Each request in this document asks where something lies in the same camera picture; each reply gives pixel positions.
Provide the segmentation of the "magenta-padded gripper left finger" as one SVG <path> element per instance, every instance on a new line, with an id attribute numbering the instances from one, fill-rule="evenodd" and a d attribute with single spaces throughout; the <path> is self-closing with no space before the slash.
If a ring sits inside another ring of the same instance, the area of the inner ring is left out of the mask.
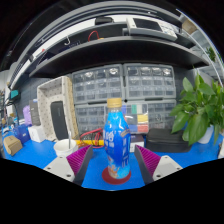
<path id="1" fill-rule="evenodd" d="M 67 157 L 57 157 L 44 170 L 81 186 L 92 156 L 93 147 L 87 145 Z"/>

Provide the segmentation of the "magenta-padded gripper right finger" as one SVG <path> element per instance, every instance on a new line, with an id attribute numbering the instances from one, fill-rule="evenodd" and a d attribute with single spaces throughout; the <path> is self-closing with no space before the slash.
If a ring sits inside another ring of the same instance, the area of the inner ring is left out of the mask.
<path id="1" fill-rule="evenodd" d="M 160 180 L 182 169 L 182 167 L 168 155 L 159 156 L 151 150 L 139 145 L 135 146 L 134 154 L 145 184 Z"/>

